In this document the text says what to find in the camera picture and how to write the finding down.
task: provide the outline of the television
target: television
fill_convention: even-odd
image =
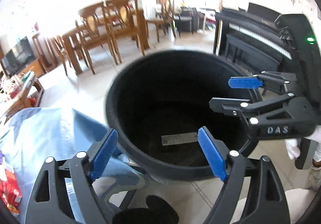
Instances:
[[[4,74],[12,77],[36,60],[27,37],[24,37],[1,60]]]

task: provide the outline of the blue gripper pad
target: blue gripper pad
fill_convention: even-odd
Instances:
[[[219,177],[221,181],[225,181],[227,173],[225,171],[225,161],[221,154],[215,147],[211,137],[206,133],[203,128],[198,130],[198,143],[200,144],[203,153],[212,169],[215,177]]]
[[[103,143],[99,151],[96,153],[94,159],[91,162],[89,178],[92,182],[99,179],[112,155],[113,151],[117,146],[118,134],[116,130],[112,130]]]
[[[256,77],[231,77],[229,86],[231,88],[258,89],[263,86],[263,82]]]

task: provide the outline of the black bucket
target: black bucket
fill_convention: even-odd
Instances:
[[[203,52],[168,50],[141,58],[114,80],[106,100],[108,125],[129,157],[150,174],[171,180],[212,176],[198,142],[162,145],[162,136],[197,132],[206,126],[214,138],[248,156],[249,140],[238,117],[213,112],[213,97],[249,99],[258,91],[231,89],[228,79],[247,76],[221,58]]]

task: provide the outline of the white glove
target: white glove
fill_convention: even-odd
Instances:
[[[317,150],[313,159],[317,162],[321,161],[321,126],[318,125],[314,130],[314,133],[306,138],[318,142]],[[300,156],[300,148],[297,139],[285,140],[285,146],[286,150],[288,151],[288,156],[291,160]]]

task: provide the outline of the blue cloth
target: blue cloth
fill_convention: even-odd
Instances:
[[[107,130],[105,125],[70,108],[24,109],[0,129],[0,150],[6,161],[14,167],[22,193],[18,219],[21,224],[24,224],[29,197],[44,160],[49,156],[57,161],[65,160],[79,151],[87,151],[94,142],[102,140]],[[113,156],[118,155],[119,150],[116,150]],[[126,178],[116,179],[120,175]],[[115,158],[110,159],[103,176],[107,176],[109,182],[100,185],[101,194],[110,187],[113,191],[121,191],[121,188],[115,187],[119,182],[126,188],[125,179],[128,179],[127,183],[131,181],[132,188],[140,181],[137,180],[136,172]],[[83,223],[72,183],[68,182],[66,185],[75,218]],[[108,205],[108,202],[106,204],[109,207],[106,209],[107,213],[114,210],[113,205]]]

